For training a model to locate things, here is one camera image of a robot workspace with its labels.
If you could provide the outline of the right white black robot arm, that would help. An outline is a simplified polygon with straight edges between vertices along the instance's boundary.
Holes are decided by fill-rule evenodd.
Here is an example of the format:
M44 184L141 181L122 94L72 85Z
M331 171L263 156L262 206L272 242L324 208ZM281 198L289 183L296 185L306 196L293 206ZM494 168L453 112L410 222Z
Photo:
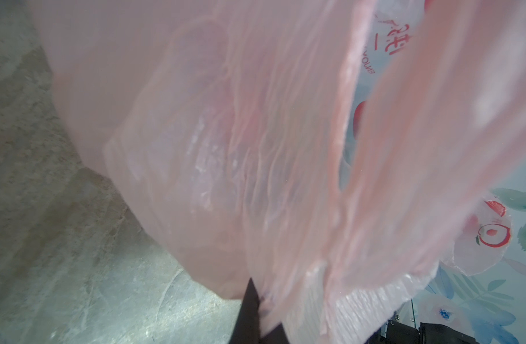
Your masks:
M469 335L446 325L422 323L419 329L389 320L366 344L478 344Z

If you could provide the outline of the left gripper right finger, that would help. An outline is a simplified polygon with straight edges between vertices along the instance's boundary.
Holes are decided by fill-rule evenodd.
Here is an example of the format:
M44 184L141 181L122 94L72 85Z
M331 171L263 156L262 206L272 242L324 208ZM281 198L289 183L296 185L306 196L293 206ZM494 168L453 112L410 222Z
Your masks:
M275 329L270 331L267 335L260 338L260 344L289 344L283 324L279 324Z

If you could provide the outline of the pink printed plastic bag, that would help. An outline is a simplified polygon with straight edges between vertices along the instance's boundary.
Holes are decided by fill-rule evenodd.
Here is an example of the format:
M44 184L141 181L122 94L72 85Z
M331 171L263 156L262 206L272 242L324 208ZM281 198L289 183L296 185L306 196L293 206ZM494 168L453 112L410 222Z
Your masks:
M441 265L466 276L498 264L513 237L511 215L497 196L487 193L469 215Z

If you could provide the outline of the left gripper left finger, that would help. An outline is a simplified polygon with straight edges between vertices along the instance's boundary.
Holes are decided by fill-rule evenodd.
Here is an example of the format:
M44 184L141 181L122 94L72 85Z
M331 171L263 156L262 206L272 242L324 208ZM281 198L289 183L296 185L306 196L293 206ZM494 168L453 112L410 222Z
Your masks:
M260 298L252 279L249 280L229 344L260 342Z

